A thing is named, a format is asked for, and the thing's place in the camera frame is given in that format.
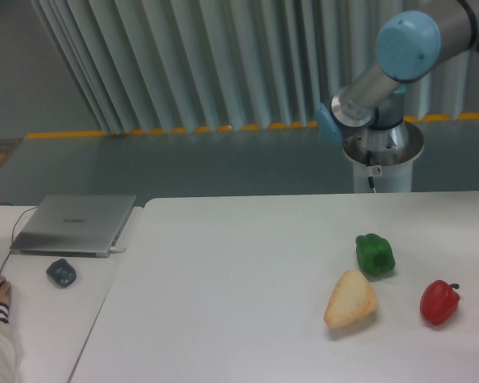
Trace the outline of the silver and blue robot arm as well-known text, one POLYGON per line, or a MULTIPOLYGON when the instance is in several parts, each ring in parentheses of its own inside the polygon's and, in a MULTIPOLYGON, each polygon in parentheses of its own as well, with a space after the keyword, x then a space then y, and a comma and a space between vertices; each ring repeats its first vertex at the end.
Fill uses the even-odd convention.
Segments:
POLYGON ((378 31, 374 63, 315 110, 319 131, 341 144, 364 128, 399 126, 401 109, 382 103, 469 49, 479 54, 479 1, 431 1, 393 16, 378 31))

